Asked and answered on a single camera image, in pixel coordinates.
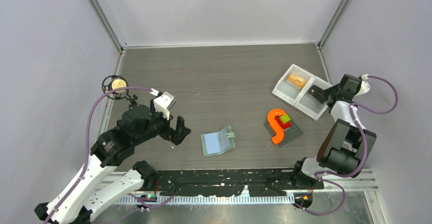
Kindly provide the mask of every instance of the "gray base plate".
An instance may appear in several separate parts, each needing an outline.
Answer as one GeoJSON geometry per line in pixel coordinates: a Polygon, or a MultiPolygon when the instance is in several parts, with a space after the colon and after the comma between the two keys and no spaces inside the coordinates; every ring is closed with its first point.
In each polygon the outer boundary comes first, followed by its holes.
{"type": "MultiPolygon", "coordinates": [[[[268,124],[268,122],[264,123],[264,126],[266,127],[267,131],[270,133],[272,137],[276,135],[273,129],[268,124]]],[[[282,142],[278,144],[279,147],[282,147],[285,144],[289,143],[290,141],[303,135],[303,132],[300,130],[300,128],[297,126],[297,124],[293,119],[291,119],[291,126],[288,129],[284,130],[284,133],[285,133],[284,139],[282,140],[282,142]]]]}

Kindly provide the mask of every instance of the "orange curved block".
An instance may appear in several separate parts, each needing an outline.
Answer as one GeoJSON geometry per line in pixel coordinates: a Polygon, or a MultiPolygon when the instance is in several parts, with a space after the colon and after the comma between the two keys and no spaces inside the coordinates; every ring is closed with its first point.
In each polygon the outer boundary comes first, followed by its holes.
{"type": "Polygon", "coordinates": [[[272,127],[273,131],[276,134],[274,137],[272,137],[272,142],[275,145],[279,144],[285,136],[283,129],[279,126],[278,122],[276,121],[276,116],[282,116],[285,114],[286,114],[285,111],[278,108],[272,109],[267,114],[268,124],[270,125],[270,127],[272,127]]]}

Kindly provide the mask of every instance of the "wooden table surface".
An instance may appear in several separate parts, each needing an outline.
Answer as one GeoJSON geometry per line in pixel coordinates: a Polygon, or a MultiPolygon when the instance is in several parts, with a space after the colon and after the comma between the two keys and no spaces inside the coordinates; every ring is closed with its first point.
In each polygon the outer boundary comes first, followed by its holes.
{"type": "MultiPolygon", "coordinates": [[[[159,137],[147,141],[117,170],[127,171],[140,160],[156,170],[292,167],[303,157],[314,157],[334,122],[328,112],[314,121],[272,94],[291,64],[325,80],[313,44],[128,49],[121,75],[131,86],[174,95],[171,114],[183,116],[192,133],[175,147],[159,137]],[[274,108],[285,110],[304,135],[283,147],[273,145],[263,123],[274,108]],[[235,133],[235,149],[204,157],[200,135],[227,125],[235,133]]],[[[153,98],[141,91],[131,94],[148,106],[153,98]]],[[[109,128],[127,105],[126,100],[115,102],[109,128]]]]}

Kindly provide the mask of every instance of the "purple cable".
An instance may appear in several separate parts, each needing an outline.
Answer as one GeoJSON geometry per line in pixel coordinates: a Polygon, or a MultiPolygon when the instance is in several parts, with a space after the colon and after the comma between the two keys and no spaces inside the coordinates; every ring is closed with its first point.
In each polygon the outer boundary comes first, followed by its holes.
{"type": "Polygon", "coordinates": [[[145,206],[145,207],[147,207],[149,209],[156,209],[156,208],[162,207],[162,206],[166,205],[169,201],[171,201],[174,198],[174,195],[172,195],[167,200],[163,201],[162,203],[160,203],[158,205],[147,205],[146,203],[144,203],[144,201],[142,201],[139,197],[133,195],[132,193],[130,193],[128,195],[132,196],[134,199],[136,199],[138,202],[140,202],[140,204],[142,204],[143,206],[145,206]]]}
{"type": "MultiPolygon", "coordinates": [[[[336,211],[338,211],[340,208],[342,208],[342,205],[345,203],[345,197],[346,197],[345,189],[343,189],[343,187],[341,185],[337,184],[336,182],[332,182],[332,181],[323,179],[322,177],[319,177],[318,175],[330,174],[330,175],[334,175],[334,176],[338,176],[338,177],[342,177],[342,178],[348,178],[348,177],[352,177],[355,174],[357,174],[358,172],[360,172],[362,170],[363,166],[366,163],[366,155],[367,155],[367,140],[366,140],[366,135],[364,134],[364,131],[361,129],[360,123],[358,122],[358,120],[356,120],[356,116],[354,115],[354,109],[353,109],[354,106],[362,107],[362,108],[364,108],[364,109],[366,109],[366,110],[368,110],[368,111],[370,111],[370,112],[372,112],[374,114],[384,115],[384,114],[388,114],[388,113],[392,112],[396,108],[396,106],[397,106],[397,104],[399,102],[399,96],[397,94],[397,90],[396,90],[396,88],[394,87],[394,85],[392,83],[390,83],[388,80],[386,80],[384,78],[381,78],[381,77],[378,77],[378,76],[368,75],[368,77],[369,78],[378,79],[378,80],[382,80],[383,82],[387,83],[392,88],[392,90],[394,92],[394,97],[395,97],[394,105],[391,107],[391,109],[389,109],[387,111],[377,111],[377,110],[368,108],[368,107],[366,107],[366,106],[364,106],[362,104],[358,104],[358,103],[355,103],[355,102],[351,103],[351,105],[349,107],[349,113],[351,115],[351,118],[354,120],[355,125],[357,126],[357,128],[359,128],[359,131],[360,131],[360,134],[361,134],[362,140],[363,140],[363,155],[362,155],[362,158],[360,160],[359,165],[356,167],[356,169],[353,172],[349,173],[349,174],[344,175],[344,174],[338,174],[336,172],[326,172],[326,171],[320,171],[320,172],[316,172],[314,174],[314,176],[317,177],[318,180],[324,181],[324,182],[328,182],[328,183],[331,183],[331,184],[334,184],[334,185],[340,187],[340,189],[342,189],[342,201],[340,202],[339,206],[336,209],[334,209],[334,210],[332,210],[330,212],[320,213],[320,212],[316,212],[316,211],[313,211],[313,210],[305,209],[305,211],[308,212],[308,213],[311,213],[311,214],[314,214],[314,215],[330,215],[330,214],[333,214],[336,211]]],[[[298,205],[296,203],[294,203],[294,205],[297,206],[298,208],[303,208],[303,205],[298,205]]]]}
{"type": "Polygon", "coordinates": [[[132,86],[132,87],[124,87],[124,88],[117,88],[117,89],[113,89],[110,90],[106,93],[104,93],[102,96],[100,96],[96,102],[93,104],[92,109],[90,110],[89,113],[89,117],[87,119],[87,126],[86,126],[86,155],[85,155],[85,160],[84,160],[84,166],[83,166],[83,170],[81,171],[79,178],[75,181],[75,183],[70,187],[70,189],[65,193],[65,195],[57,202],[57,204],[54,206],[53,210],[51,210],[51,212],[48,214],[48,216],[46,217],[45,221],[43,222],[43,224],[47,224],[48,221],[51,219],[51,217],[54,215],[55,211],[59,209],[59,207],[62,205],[62,203],[66,200],[67,197],[69,197],[69,195],[72,193],[72,191],[76,188],[76,186],[78,186],[79,182],[81,181],[81,179],[83,178],[84,174],[86,173],[87,167],[89,165],[89,154],[90,154],[90,143],[89,143],[89,138],[90,138],[90,123],[92,121],[92,117],[93,117],[93,113],[94,110],[96,109],[96,106],[99,104],[99,102],[106,97],[108,94],[111,94],[113,92],[119,91],[119,90],[125,90],[125,89],[135,89],[135,90],[144,90],[147,92],[152,92],[152,90],[150,88],[144,88],[144,87],[136,87],[136,86],[132,86]]]}

